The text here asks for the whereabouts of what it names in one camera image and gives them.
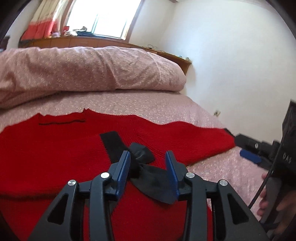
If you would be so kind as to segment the pink floral duvet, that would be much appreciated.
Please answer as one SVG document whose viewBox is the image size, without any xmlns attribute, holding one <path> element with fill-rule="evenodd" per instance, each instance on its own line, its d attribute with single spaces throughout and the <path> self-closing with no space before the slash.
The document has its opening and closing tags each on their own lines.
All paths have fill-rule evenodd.
<svg viewBox="0 0 296 241">
<path fill-rule="evenodd" d="M 2 109 L 57 92 L 179 92 L 185 83 L 178 64 L 137 48 L 30 47 L 1 53 Z"/>
</svg>

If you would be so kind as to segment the cream and coral curtain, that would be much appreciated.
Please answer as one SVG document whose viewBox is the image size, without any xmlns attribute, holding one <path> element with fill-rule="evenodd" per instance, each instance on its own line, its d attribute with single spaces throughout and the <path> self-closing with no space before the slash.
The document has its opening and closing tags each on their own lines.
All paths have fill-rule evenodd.
<svg viewBox="0 0 296 241">
<path fill-rule="evenodd" d="M 67 0 L 43 0 L 20 40 L 45 39 L 52 33 L 59 32 L 61 18 L 68 3 Z"/>
</svg>

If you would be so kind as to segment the red knit cardigan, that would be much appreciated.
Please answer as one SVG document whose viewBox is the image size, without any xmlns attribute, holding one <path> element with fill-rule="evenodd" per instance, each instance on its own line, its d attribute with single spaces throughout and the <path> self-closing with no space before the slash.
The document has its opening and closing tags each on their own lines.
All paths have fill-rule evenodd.
<svg viewBox="0 0 296 241">
<path fill-rule="evenodd" d="M 220 128 L 177 121 L 157 125 L 135 115 L 108 115 L 89 109 L 32 118 L 1 132 L 1 213 L 20 240 L 27 240 L 42 214 L 71 179 L 92 180 L 118 160 L 113 150 L 146 146 L 152 165 L 165 168 L 172 151 L 191 165 L 234 147 Z"/>
</svg>

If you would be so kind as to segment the wooden bay window shelf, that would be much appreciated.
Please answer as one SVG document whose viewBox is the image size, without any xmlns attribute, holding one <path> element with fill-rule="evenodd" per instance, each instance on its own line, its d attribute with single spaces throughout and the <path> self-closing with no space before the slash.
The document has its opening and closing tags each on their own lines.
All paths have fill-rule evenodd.
<svg viewBox="0 0 296 241">
<path fill-rule="evenodd" d="M 93 48 L 102 48 L 107 46 L 116 46 L 124 48 L 138 48 L 143 49 L 147 52 L 157 54 L 163 58 L 166 58 L 172 62 L 175 62 L 180 66 L 184 74 L 187 74 L 187 71 L 192 64 L 190 60 L 185 60 L 181 57 L 155 50 L 152 47 L 141 47 L 138 45 L 126 43 L 125 41 L 120 40 L 111 40 L 103 38 L 91 38 L 91 37 L 58 37 L 58 38 L 48 38 L 48 39 L 36 39 L 36 40 L 24 40 L 18 43 L 19 48 L 28 48 L 28 47 L 39 47 L 39 48 L 71 48 L 71 47 L 93 47 Z"/>
</svg>

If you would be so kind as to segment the wall socket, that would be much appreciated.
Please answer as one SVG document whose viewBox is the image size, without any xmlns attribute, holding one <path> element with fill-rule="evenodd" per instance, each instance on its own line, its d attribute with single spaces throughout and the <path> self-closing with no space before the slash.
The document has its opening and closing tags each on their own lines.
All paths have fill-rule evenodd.
<svg viewBox="0 0 296 241">
<path fill-rule="evenodd" d="M 220 115 L 220 113 L 221 112 L 219 110 L 216 110 L 215 113 L 214 113 L 214 116 L 218 117 Z"/>
</svg>

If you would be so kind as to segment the pink floral bed sheet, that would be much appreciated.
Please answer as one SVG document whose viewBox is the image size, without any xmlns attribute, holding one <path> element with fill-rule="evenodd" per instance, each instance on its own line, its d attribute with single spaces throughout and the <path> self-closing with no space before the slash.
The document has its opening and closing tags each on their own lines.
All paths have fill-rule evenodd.
<svg viewBox="0 0 296 241">
<path fill-rule="evenodd" d="M 64 92 L 3 110 L 1 111 L 1 132 L 5 127 L 26 121 L 36 114 L 62 116 L 81 113 L 86 109 L 108 115 L 135 115 L 157 125 L 181 121 L 200 128 L 224 130 L 224 126 L 216 117 L 180 93 L 121 90 Z M 118 160 L 122 153 L 123 151 L 113 150 L 113 154 L 119 157 Z M 186 166 L 190 172 L 204 180 L 213 182 L 227 180 L 246 204 L 249 204 L 255 196 L 262 184 L 261 176 L 264 174 L 262 168 L 241 157 L 240 149 L 235 145 L 226 152 Z"/>
</svg>

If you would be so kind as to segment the wooden framed window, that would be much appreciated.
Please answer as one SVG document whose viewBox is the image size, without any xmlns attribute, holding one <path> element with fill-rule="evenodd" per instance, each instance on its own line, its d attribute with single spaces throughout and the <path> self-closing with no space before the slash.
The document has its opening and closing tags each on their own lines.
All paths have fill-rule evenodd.
<svg viewBox="0 0 296 241">
<path fill-rule="evenodd" d="M 128 42 L 143 5 L 144 1 L 73 1 L 62 36 L 85 26 L 93 37 Z"/>
</svg>

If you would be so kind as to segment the clothes pile on windowsill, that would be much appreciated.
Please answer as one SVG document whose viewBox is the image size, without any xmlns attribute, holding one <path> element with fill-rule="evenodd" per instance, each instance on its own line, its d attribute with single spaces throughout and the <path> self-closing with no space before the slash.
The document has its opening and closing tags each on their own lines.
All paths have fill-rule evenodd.
<svg viewBox="0 0 296 241">
<path fill-rule="evenodd" d="M 73 30 L 68 30 L 65 32 L 64 34 L 65 37 L 93 37 L 93 33 L 88 32 L 87 28 L 85 26 L 83 26 L 80 29 L 73 29 Z"/>
</svg>

